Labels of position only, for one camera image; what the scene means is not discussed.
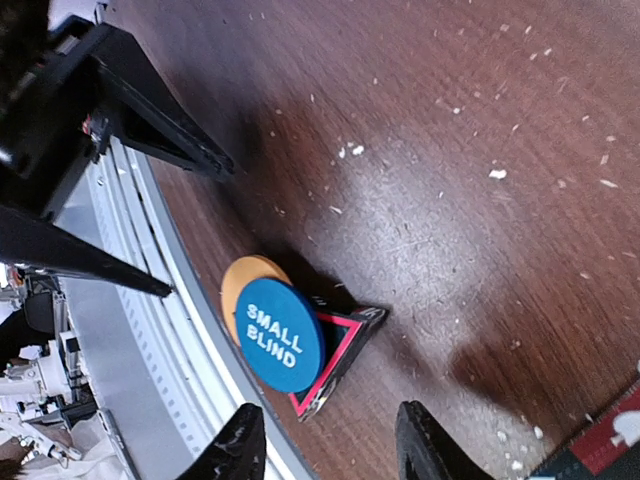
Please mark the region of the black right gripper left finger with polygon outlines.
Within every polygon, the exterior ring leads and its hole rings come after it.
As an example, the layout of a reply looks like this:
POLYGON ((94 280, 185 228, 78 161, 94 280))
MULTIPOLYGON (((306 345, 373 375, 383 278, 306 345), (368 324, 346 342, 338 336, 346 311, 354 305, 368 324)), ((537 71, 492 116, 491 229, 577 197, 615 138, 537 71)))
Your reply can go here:
POLYGON ((242 404, 178 480, 262 480, 266 433, 261 407, 242 404))

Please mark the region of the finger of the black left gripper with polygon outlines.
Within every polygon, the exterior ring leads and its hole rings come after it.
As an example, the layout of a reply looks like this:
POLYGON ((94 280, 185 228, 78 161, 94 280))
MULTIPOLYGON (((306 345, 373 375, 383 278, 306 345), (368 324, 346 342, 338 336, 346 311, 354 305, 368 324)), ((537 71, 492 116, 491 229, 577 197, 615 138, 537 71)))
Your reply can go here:
POLYGON ((26 211, 1 207, 1 261, 166 297, 172 287, 26 211))
POLYGON ((112 135, 156 159, 206 176, 230 176, 234 163, 173 96, 130 33, 108 24, 94 61, 112 135))

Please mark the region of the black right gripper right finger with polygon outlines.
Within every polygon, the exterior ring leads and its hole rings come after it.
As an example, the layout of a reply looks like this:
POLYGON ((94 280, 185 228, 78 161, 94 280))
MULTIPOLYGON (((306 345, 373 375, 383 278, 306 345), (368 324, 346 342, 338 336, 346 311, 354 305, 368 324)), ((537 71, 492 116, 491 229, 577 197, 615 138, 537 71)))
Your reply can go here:
POLYGON ((493 480, 419 401, 403 401, 395 422, 400 479, 493 480))

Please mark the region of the blue small blind button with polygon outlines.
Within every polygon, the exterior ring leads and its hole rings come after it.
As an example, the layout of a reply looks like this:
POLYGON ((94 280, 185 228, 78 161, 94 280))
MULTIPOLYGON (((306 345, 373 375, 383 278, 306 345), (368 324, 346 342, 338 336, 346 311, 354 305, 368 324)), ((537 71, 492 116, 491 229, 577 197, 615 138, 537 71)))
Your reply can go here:
POLYGON ((259 278, 247 284, 238 297, 236 327, 247 363, 274 390, 304 391, 324 368, 326 344, 317 315, 283 281, 259 278))

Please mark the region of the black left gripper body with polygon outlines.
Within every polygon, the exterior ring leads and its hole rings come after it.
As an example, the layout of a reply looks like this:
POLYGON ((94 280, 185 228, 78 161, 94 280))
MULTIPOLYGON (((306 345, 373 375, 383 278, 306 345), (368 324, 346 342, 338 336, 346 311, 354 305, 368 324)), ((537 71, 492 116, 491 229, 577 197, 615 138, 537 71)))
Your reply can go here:
POLYGON ((1 217, 53 220, 97 149, 83 124, 100 101, 94 55, 107 23, 48 28, 46 1, 1 4, 1 217))

